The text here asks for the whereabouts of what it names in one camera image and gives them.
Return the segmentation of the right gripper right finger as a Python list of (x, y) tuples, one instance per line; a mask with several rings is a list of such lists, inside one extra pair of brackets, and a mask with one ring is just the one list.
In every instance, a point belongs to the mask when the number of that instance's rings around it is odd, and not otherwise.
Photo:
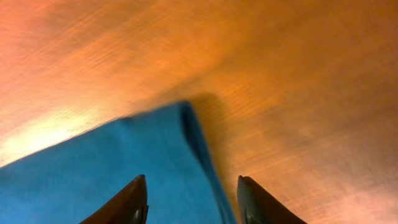
[(251, 177), (238, 177), (237, 196), (242, 224), (306, 224)]

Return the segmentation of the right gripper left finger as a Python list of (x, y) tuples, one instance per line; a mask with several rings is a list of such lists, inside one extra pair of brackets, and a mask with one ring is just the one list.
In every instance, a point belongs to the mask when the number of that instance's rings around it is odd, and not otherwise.
[(148, 214), (145, 175), (138, 175), (81, 224), (146, 224)]

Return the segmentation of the blue polo shirt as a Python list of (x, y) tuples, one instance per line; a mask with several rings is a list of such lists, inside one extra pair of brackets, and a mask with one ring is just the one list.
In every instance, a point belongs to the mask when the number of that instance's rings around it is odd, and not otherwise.
[(2, 223), (79, 223), (138, 175), (148, 223), (235, 223), (193, 107), (114, 120), (1, 168)]

